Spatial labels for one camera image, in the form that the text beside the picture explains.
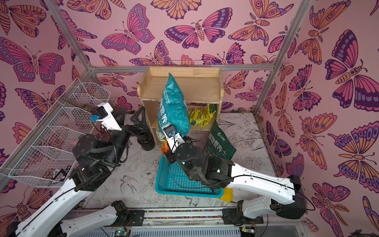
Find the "dark green soil bag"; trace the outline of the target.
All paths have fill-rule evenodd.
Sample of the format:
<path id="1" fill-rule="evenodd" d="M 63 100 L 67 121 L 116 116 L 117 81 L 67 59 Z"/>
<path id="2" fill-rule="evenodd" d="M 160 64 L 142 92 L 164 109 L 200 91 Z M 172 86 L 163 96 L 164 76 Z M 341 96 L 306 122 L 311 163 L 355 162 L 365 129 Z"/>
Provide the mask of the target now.
<path id="1" fill-rule="evenodd" d="M 229 142 L 227 136 L 219 128 L 217 122 L 215 121 L 203 148 L 204 155 L 206 157 L 231 160 L 235 152 L 236 148 Z"/>

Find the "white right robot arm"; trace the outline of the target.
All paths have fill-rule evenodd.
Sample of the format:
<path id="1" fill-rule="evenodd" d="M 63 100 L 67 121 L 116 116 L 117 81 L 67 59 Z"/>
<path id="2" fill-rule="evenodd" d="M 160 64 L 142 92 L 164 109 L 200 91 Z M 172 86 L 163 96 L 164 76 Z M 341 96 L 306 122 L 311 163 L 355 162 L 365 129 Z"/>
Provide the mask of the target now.
<path id="1" fill-rule="evenodd" d="M 300 219 L 307 211 L 301 197 L 300 178 L 291 175 L 279 178 L 249 170 L 241 165 L 218 157 L 206 157 L 190 142 L 170 138 L 169 157 L 179 164 L 190 181 L 200 183 L 199 189 L 240 189 L 256 193 L 258 198 L 239 201 L 237 215 L 255 219 L 276 214 L 286 219 Z"/>

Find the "teal orange soil bag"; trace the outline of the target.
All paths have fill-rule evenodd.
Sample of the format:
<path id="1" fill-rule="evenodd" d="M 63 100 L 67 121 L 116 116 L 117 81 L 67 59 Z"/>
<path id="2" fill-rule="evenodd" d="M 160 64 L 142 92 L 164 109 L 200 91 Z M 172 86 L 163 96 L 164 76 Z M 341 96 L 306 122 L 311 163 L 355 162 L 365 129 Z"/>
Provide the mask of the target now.
<path id="1" fill-rule="evenodd" d="M 163 128 L 168 124 L 174 125 L 183 139 L 190 130 L 189 110 L 184 94 L 171 73 L 168 74 L 168 81 L 159 104 L 156 135 L 163 155 L 168 159 L 173 159 L 173 153 L 178 146 L 170 147 L 168 145 L 163 132 Z"/>

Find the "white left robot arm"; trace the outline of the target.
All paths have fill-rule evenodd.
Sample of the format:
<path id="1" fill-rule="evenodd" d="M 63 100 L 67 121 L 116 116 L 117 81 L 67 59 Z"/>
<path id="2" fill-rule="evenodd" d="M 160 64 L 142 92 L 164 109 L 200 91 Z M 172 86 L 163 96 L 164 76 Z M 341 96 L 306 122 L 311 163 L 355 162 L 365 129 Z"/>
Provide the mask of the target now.
<path id="1" fill-rule="evenodd" d="M 114 111 L 109 103 L 91 108 L 91 122 L 99 121 L 109 134 L 109 141 L 85 134 L 72 152 L 79 166 L 72 171 L 63 186 L 34 214 L 21 222 L 7 226 L 8 237 L 79 237 L 105 226 L 130 224 L 132 217 L 123 201 L 115 201 L 104 209 L 65 220 L 64 217 L 84 198 L 95 192 L 126 160 L 129 140 L 136 137 L 143 150 L 154 148 L 154 139 L 146 121 L 146 109 L 140 107 L 124 124 L 126 110 Z"/>

